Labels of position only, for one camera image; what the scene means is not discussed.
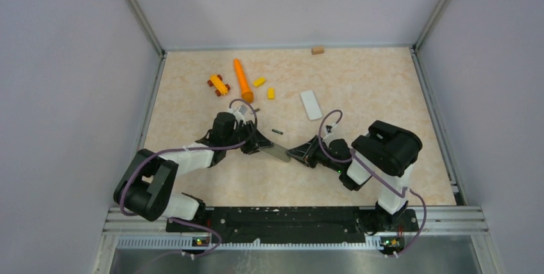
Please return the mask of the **white air conditioner remote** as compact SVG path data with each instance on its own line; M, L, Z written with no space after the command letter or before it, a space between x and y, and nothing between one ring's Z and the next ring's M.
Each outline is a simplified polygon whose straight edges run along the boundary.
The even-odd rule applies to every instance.
M271 146L260 147L259 150L285 163L288 163L291 160L290 156L287 154L288 149L279 144L273 143Z

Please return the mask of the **white remote with dark screen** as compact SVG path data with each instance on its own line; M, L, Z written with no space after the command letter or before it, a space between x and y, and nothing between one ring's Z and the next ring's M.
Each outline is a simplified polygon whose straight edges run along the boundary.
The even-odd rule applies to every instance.
M313 90L300 93L300 98L309 121L316 121L323 117L322 111Z

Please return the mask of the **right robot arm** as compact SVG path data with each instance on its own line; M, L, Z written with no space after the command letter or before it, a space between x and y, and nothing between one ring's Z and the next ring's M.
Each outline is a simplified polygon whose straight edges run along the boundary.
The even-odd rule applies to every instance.
M376 204L377 224L384 230L394 230L402 222L407 206L406 191L423 149L421 139L409 130L376 120L367 134L348 144L334 136L336 126L324 126L324 136L315 135L305 144L287 150L287 156L309 168L321 164L337 171L350 191L359 191L375 178L382 184Z

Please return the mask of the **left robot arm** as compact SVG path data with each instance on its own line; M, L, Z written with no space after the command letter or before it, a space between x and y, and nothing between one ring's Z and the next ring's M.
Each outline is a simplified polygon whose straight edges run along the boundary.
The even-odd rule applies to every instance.
M175 180L216 166L229 150L251 155L273 146L253 121L245 121L238 112L220 112L205 136L186 147L158 153L139 150L117 184L113 199L127 216L148 221L179 218L187 229L198 231L205 225L205 203L185 193L174 193Z

